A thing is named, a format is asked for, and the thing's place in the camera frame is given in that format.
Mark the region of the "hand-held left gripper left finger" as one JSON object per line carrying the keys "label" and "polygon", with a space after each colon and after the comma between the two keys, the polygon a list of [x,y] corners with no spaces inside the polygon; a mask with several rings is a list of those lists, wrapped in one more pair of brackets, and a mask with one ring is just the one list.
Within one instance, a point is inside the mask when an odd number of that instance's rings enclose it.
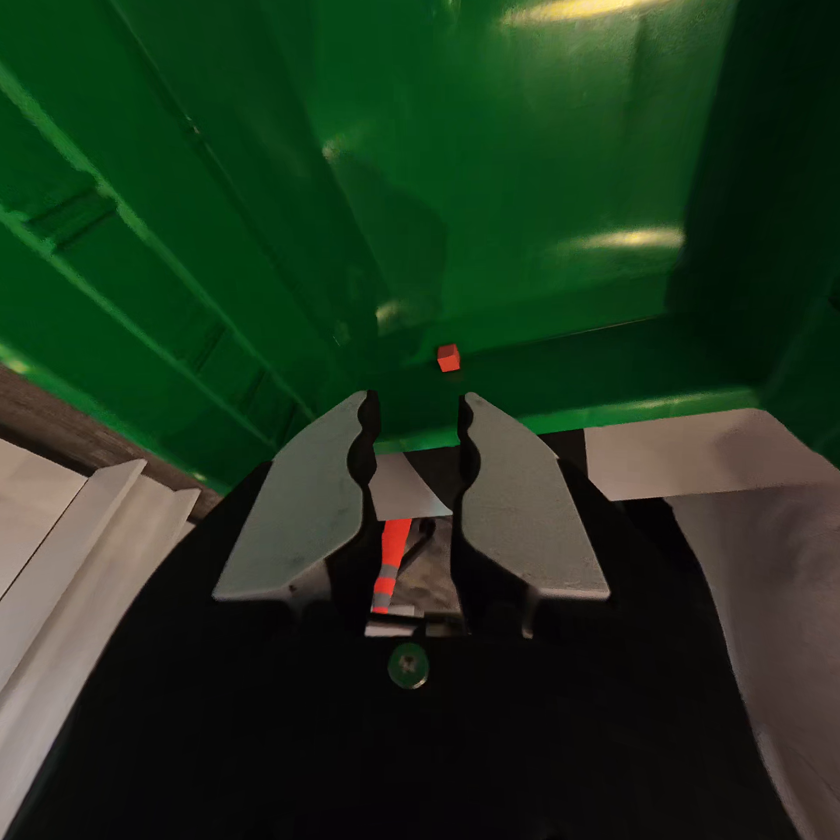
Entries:
{"label": "hand-held left gripper left finger", "polygon": [[213,590],[217,601],[320,601],[328,558],[362,531],[380,409],[351,394],[305,426],[273,458]]}

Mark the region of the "green plastic bin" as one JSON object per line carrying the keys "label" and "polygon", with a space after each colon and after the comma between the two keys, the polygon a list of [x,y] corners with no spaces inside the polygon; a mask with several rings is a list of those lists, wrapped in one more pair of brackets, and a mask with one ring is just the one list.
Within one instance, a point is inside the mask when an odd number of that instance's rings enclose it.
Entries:
{"label": "green plastic bin", "polygon": [[[2,2],[2,366],[221,492],[352,392],[838,465],[838,2]],[[437,348],[456,343],[443,373]]]}

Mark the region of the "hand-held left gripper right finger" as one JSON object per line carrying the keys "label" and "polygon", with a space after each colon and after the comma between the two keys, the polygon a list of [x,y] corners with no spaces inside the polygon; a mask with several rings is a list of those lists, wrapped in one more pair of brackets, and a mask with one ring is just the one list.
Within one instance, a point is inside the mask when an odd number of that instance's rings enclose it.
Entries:
{"label": "hand-held left gripper right finger", "polygon": [[468,545],[553,599],[607,599],[606,582],[551,447],[477,393],[464,396],[478,455],[461,503]]}

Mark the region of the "white board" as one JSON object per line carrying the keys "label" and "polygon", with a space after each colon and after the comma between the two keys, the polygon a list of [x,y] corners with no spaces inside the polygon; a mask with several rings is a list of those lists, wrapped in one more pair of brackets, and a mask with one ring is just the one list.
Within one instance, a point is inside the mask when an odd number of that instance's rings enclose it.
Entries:
{"label": "white board", "polygon": [[2,838],[116,626],[192,529],[200,490],[173,490],[146,466],[84,477],[2,441]]}

